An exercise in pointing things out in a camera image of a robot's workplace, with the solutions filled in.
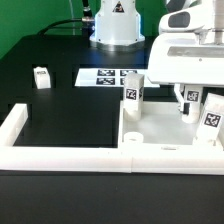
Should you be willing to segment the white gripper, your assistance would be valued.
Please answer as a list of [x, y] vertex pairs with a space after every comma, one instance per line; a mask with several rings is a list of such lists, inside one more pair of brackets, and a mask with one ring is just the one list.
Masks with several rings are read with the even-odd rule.
[[200, 45], [194, 33], [164, 33], [153, 42], [147, 76], [152, 83], [175, 84], [184, 111], [184, 85], [224, 86], [224, 46]]

